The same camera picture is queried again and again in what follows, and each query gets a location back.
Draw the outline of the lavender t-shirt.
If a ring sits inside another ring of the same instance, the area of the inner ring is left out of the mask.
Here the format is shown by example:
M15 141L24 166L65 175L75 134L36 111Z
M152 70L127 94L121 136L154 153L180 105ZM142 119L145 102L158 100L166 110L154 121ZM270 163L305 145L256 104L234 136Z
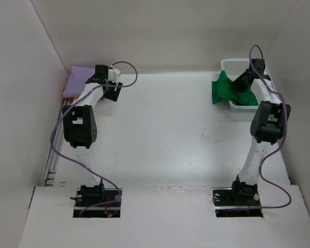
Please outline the lavender t-shirt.
M87 80L91 78L94 73L94 68L73 66L62 96L75 96L75 99L78 99L89 93L97 84L90 86L85 93L83 93L83 91L85 90Z

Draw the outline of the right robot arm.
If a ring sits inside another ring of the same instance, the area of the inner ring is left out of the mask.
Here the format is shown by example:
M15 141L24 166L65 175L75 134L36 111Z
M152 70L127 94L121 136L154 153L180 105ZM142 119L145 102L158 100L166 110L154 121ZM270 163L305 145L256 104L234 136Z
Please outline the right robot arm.
M271 79L264 74L265 60L250 58L249 61L249 68L235 80L235 85L241 89L242 86L251 87L253 82L259 83L264 100L259 103L251 123L252 142L247 159L229 191L229 198L235 204L232 211L284 208L291 204L290 194L281 186L265 179L262 167L268 158L281 150L285 142L291 107L286 104L283 95L272 88ZM258 195L259 179L282 190L288 196L288 203L279 206L248 206L247 201L254 200Z

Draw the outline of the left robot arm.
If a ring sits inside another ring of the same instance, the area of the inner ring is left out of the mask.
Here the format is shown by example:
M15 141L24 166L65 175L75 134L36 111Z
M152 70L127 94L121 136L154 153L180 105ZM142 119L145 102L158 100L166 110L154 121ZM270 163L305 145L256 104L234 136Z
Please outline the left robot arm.
M92 144L97 139L97 126L94 108L102 98L117 101L121 86L121 70L112 66L96 65L94 69L76 67L70 75L64 90L64 98L76 101L85 97L63 118L64 138L73 147L77 160L86 166L87 171L95 171Z

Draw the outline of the green t-shirt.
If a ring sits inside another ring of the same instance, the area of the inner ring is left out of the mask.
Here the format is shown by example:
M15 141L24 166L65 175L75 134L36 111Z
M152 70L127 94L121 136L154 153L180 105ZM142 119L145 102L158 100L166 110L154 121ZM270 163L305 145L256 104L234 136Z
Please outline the green t-shirt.
M226 72L221 71L219 78L212 81L212 103L227 100L237 106L258 106L256 96L250 89L246 92L238 92L232 88L232 84L233 81Z

